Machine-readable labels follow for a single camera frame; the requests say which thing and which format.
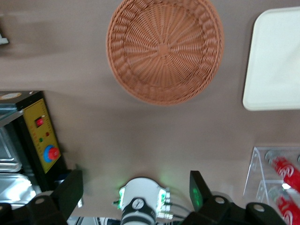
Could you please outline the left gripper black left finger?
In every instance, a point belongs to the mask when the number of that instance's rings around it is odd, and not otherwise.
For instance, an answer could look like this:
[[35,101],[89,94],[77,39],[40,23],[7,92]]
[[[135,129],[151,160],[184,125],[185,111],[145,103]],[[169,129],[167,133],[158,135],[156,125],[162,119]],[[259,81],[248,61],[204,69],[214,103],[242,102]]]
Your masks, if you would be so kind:
[[2,225],[66,225],[83,196],[83,173],[72,170],[50,194],[41,193],[24,206],[0,204]]

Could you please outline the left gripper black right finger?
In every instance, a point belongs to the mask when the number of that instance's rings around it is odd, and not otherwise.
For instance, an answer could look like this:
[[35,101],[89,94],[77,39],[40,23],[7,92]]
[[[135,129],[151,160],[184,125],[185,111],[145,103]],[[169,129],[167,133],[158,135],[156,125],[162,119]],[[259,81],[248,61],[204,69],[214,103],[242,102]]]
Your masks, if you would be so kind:
[[189,194],[194,208],[183,225],[285,225],[270,206],[251,202],[241,208],[227,198],[213,195],[199,171],[191,171]]

